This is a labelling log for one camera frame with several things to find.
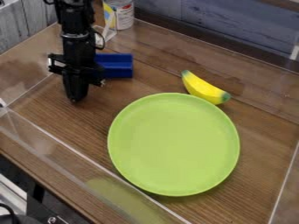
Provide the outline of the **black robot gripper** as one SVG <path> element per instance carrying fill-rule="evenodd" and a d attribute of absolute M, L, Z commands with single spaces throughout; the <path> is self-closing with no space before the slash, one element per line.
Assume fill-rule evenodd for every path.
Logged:
<path fill-rule="evenodd" d="M 62 76 L 62 86 L 66 97 L 78 102 L 85 98 L 89 84 L 101 85 L 104 67 L 96 62 L 96 50 L 102 50 L 105 45 L 96 45 L 97 32 L 85 34 L 61 33 L 62 54 L 48 54 L 48 69 Z"/>

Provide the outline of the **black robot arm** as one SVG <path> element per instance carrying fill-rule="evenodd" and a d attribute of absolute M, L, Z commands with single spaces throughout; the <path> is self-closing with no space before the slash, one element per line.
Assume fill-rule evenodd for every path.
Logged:
<path fill-rule="evenodd" d="M 60 25 L 62 54 L 49 53 L 48 69 L 61 76 L 65 95 L 72 102 L 88 95 L 89 85 L 98 86 L 104 67 L 96 62 L 98 32 L 92 28 L 94 11 L 92 0 L 42 0 L 54 7 Z"/>

